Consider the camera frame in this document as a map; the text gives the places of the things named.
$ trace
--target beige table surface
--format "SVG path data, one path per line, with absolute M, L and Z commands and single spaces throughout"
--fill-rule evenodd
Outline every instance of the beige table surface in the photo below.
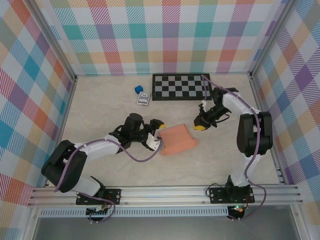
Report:
M 236 87 L 246 101 L 256 106 L 245 74 L 212 74 L 211 80 L 223 87 Z M 159 119 L 167 127 L 186 124 L 192 137 L 199 139 L 199 145 L 172 156 L 157 154 L 145 163 L 135 162 L 125 153 L 107 155 L 88 162 L 82 173 L 96 177 L 106 186 L 226 183 L 241 155 L 236 144 L 238 118 L 231 114 L 218 128 L 195 131 L 193 120 L 201 101 L 150 100 L 149 106 L 140 106 L 134 90 L 138 85 L 151 92 L 152 76 L 80 77 L 62 139 L 82 143 L 101 138 L 122 125 L 130 113 L 137 113 L 146 123 Z M 138 159 L 152 154 L 140 143 L 133 143 L 128 151 Z M 259 184 L 279 183 L 270 152 L 258 163 L 251 179 Z

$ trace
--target black and white checkered board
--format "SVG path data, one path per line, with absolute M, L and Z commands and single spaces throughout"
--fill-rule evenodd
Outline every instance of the black and white checkered board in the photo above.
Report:
M 211 100 L 211 84 L 201 80 L 201 74 L 153 74 L 152 75 L 152 100 L 203 100 L 205 87 L 207 100 Z

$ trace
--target chessboard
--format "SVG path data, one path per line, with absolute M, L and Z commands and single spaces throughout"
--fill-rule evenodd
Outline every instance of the chessboard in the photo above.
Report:
M 205 75 L 210 80 L 208 73 L 167 73 L 152 75 L 152 100 L 206 100 L 212 99 L 212 87 L 206 80 L 201 79 Z

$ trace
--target small box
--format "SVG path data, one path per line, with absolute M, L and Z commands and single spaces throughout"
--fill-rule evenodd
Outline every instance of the small box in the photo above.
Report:
M 139 93 L 138 101 L 136 102 L 136 104 L 142 105 L 142 106 L 148 106 L 150 96 L 151 96 L 150 92 L 141 91 Z

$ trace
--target marble-pattern surface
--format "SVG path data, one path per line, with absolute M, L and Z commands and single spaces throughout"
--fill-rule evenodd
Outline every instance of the marble-pattern surface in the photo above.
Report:
M 212 74 L 211 80 L 223 87 L 236 87 L 245 100 L 256 106 L 245 74 Z M 149 106 L 140 106 L 134 91 L 138 85 L 151 92 L 152 76 L 80 77 L 62 139 L 79 143 L 101 138 L 123 124 L 130 113 L 137 113 L 145 122 L 159 119 L 167 127 L 186 124 L 199 145 L 172 156 L 157 154 L 145 163 L 135 162 L 125 153 L 108 155 L 88 162 L 82 173 L 106 186 L 224 184 L 241 155 L 236 144 L 238 118 L 231 114 L 217 128 L 195 131 L 193 120 L 199 113 L 200 101 L 150 100 Z M 140 143 L 133 143 L 128 151 L 138 159 L 152 154 Z M 251 179 L 259 184 L 279 183 L 270 152 L 258 163 Z

